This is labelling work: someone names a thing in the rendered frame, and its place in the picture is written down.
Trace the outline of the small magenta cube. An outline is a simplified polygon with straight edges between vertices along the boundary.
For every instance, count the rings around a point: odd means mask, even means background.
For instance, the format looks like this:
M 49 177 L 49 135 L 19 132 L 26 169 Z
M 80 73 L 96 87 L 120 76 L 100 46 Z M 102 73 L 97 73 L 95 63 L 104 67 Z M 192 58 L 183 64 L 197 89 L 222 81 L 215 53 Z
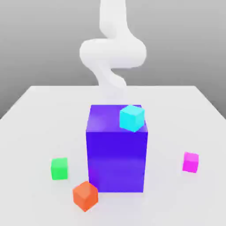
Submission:
M 185 152 L 182 170 L 196 173 L 199 165 L 199 155 L 196 153 Z

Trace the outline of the small orange cube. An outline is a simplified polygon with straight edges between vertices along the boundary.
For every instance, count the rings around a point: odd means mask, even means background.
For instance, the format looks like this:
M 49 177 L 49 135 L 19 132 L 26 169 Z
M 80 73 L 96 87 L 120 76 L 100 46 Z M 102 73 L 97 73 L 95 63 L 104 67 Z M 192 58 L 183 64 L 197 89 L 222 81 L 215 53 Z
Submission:
M 98 203 L 98 189 L 85 181 L 72 190 L 73 201 L 84 212 Z

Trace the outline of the small green cube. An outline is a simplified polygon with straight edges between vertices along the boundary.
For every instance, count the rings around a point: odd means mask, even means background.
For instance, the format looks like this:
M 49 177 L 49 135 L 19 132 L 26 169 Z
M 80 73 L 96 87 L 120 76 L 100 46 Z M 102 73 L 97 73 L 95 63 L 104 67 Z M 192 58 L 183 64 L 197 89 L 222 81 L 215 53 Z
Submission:
M 52 159 L 51 176 L 53 180 L 66 180 L 68 178 L 68 159 L 67 158 Z

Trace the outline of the small cyan cube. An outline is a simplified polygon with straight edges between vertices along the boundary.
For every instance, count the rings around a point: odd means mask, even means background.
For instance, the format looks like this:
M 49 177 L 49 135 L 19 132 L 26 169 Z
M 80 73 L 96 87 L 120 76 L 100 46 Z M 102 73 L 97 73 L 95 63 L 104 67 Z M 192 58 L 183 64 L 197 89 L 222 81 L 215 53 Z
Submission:
M 144 126 L 145 110 L 142 107 L 128 105 L 120 110 L 119 126 L 131 132 L 137 132 Z

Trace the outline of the large purple box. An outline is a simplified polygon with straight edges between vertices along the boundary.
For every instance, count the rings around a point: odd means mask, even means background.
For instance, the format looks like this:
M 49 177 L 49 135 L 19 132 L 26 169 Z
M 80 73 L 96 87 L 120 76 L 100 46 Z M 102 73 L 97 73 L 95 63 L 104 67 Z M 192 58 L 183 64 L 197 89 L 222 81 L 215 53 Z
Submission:
M 86 128 L 89 182 L 99 192 L 143 192 L 148 128 L 120 128 L 124 105 L 91 105 Z

